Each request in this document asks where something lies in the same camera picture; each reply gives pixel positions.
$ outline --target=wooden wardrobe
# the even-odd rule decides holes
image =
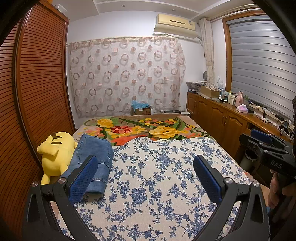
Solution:
[[[39,146],[74,133],[65,74],[69,19],[41,0],[0,47],[0,225],[21,239],[24,205],[43,170]]]

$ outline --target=beige curtain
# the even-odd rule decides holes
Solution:
[[[72,43],[70,73],[78,116],[128,115],[133,100],[179,109],[185,58],[177,38],[127,37]]]
[[[200,20],[200,29],[205,50],[205,61],[207,65],[207,83],[206,87],[216,90],[214,73],[214,43],[211,22],[202,18]]]

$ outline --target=blue and white floral bedspread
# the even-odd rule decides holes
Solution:
[[[99,241],[192,240],[216,208],[192,166],[196,155],[237,183],[250,184],[236,162],[208,137],[153,141],[136,138],[114,146],[104,195],[85,194],[75,207]],[[221,235],[237,214],[233,208]],[[58,222],[71,236],[61,216]]]

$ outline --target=human hand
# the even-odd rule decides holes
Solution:
[[[278,180],[278,173],[273,170],[271,170],[271,172],[274,175],[272,176],[272,179],[270,182],[270,189],[269,189],[267,202],[268,202],[268,206],[271,209],[274,209],[279,203],[279,196],[277,195],[277,191],[279,190],[279,180]],[[287,210],[285,211],[285,213],[283,213],[282,218],[285,218],[291,212],[296,201],[296,182],[293,182],[290,185],[284,187],[281,192],[285,196],[293,197],[291,202],[288,205]]]

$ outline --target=denim jeans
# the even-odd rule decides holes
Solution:
[[[96,156],[98,159],[98,170],[87,187],[86,192],[103,194],[108,183],[114,155],[112,146],[108,140],[83,134],[73,153],[67,171],[61,177],[68,177],[89,155]]]

